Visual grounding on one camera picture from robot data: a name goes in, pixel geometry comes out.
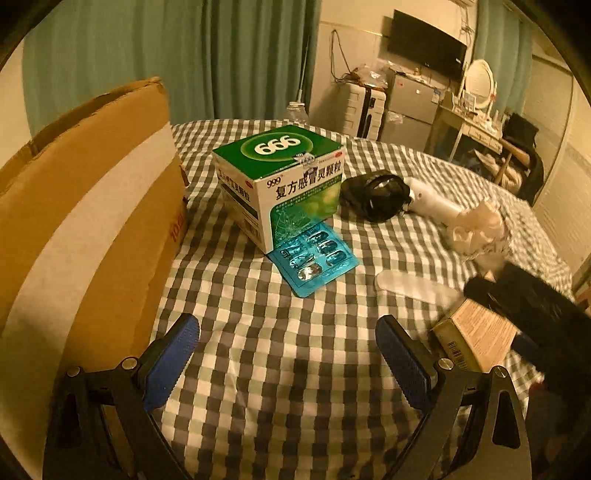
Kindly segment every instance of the round mirror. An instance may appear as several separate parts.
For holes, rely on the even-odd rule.
[[[475,60],[466,70],[464,90],[476,98],[476,108],[486,108],[491,101],[495,87],[492,70],[484,60]]]

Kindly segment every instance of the white suitcase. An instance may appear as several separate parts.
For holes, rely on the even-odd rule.
[[[386,94],[354,83],[339,86],[335,130],[353,137],[377,140]]]

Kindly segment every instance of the gingham bedsheet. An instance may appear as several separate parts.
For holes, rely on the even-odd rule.
[[[162,432],[196,478],[381,478],[418,423],[374,339],[393,314],[429,347],[435,305],[377,293],[374,276],[396,269],[454,287],[476,274],[445,248],[441,226],[407,214],[371,225],[340,211],[327,220],[360,265],[306,299],[296,297],[275,265],[228,217],[212,149],[278,121],[203,121],[173,127],[190,185],[189,230],[173,263],[153,337],[192,312],[201,338],[166,406]],[[430,183],[474,207],[495,199],[513,225],[511,260],[570,294],[571,275],[531,208],[463,168],[405,147],[311,128],[346,146],[345,177],[385,168]],[[520,400],[538,376],[509,353],[505,366]],[[443,452],[449,465],[459,416]]]

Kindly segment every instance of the refrigerator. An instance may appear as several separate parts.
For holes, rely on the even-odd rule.
[[[401,74],[388,78],[380,141],[424,151],[441,92]]]

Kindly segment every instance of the tv screen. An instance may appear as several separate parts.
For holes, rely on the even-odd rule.
[[[394,11],[388,51],[460,82],[466,46],[418,18]]]

